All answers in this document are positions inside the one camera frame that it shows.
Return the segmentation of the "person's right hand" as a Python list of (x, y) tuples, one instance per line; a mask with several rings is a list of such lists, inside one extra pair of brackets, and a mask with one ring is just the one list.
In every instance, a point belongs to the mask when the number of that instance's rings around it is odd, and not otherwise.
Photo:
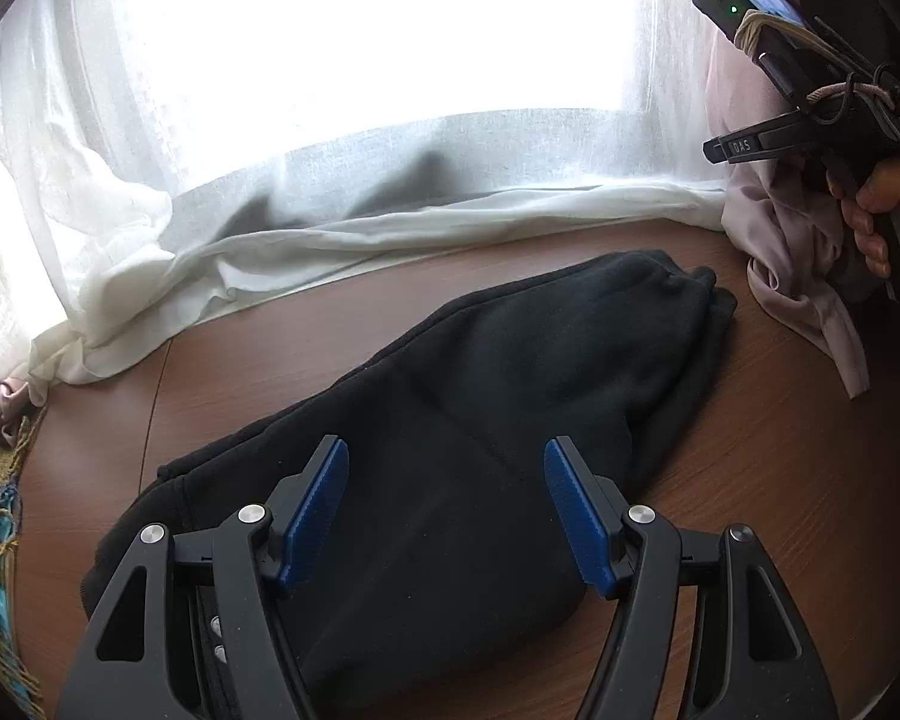
[(850, 192), (832, 171), (826, 174), (826, 181), (829, 193), (841, 204), (844, 221), (854, 231), (855, 245), (868, 270), (888, 280), (888, 241), (877, 231), (877, 218), (900, 208), (900, 160), (881, 161), (857, 192)]

